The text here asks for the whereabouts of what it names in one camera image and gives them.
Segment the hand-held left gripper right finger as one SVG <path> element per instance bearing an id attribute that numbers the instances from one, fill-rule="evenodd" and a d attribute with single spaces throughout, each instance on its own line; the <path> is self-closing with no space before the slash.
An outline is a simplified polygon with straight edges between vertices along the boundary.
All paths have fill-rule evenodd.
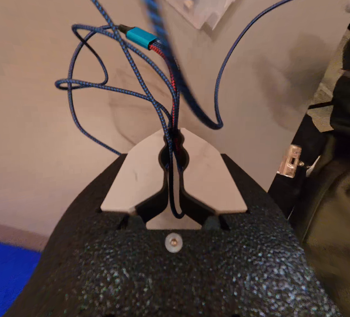
<path id="1" fill-rule="evenodd" d="M 248 207 L 219 151 L 185 128 L 180 129 L 183 168 L 179 203 L 200 225 L 211 217 L 246 213 Z"/>

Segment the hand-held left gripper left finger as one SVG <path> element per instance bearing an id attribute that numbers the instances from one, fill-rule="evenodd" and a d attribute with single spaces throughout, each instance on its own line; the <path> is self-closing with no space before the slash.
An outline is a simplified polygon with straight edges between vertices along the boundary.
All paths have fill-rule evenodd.
<path id="1" fill-rule="evenodd" d="M 101 211 L 138 215 L 147 223 L 168 205 L 168 176 L 161 158 L 168 148 L 159 130 L 135 145 L 126 155 Z"/>

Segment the grey desk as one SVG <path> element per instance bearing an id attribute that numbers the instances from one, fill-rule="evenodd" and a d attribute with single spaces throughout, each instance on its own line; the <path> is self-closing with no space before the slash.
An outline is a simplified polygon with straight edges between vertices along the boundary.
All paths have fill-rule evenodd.
<path id="1" fill-rule="evenodd" d="M 177 60 L 215 118 L 215 81 L 227 52 L 258 13 L 280 0 L 237 0 L 213 31 L 193 28 L 163 0 Z M 251 27 L 224 70 L 224 127 L 202 125 L 181 101 L 180 125 L 225 153 L 268 190 L 349 24 L 347 0 L 294 0 Z M 76 196 L 116 155 L 75 126 L 66 78 L 75 23 L 103 25 L 90 0 L 1 0 L 1 240 L 42 250 Z"/>

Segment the clear plastic clip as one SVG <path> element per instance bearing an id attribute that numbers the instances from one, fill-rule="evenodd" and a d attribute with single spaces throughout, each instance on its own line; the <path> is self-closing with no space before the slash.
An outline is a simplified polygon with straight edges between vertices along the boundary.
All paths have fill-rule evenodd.
<path id="1" fill-rule="evenodd" d="M 301 152 L 302 147 L 291 144 L 282 158 L 277 174 L 293 179 L 297 170 L 303 168 L 306 170 L 306 174 L 309 175 L 313 170 L 313 166 L 300 160 Z"/>

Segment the blue plastic bin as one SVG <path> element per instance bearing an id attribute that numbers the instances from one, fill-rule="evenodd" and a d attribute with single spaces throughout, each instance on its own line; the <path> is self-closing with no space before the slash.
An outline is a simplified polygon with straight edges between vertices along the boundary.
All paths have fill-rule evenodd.
<path id="1" fill-rule="evenodd" d="M 11 307 L 37 267 L 41 253 L 0 244 L 0 316 Z"/>

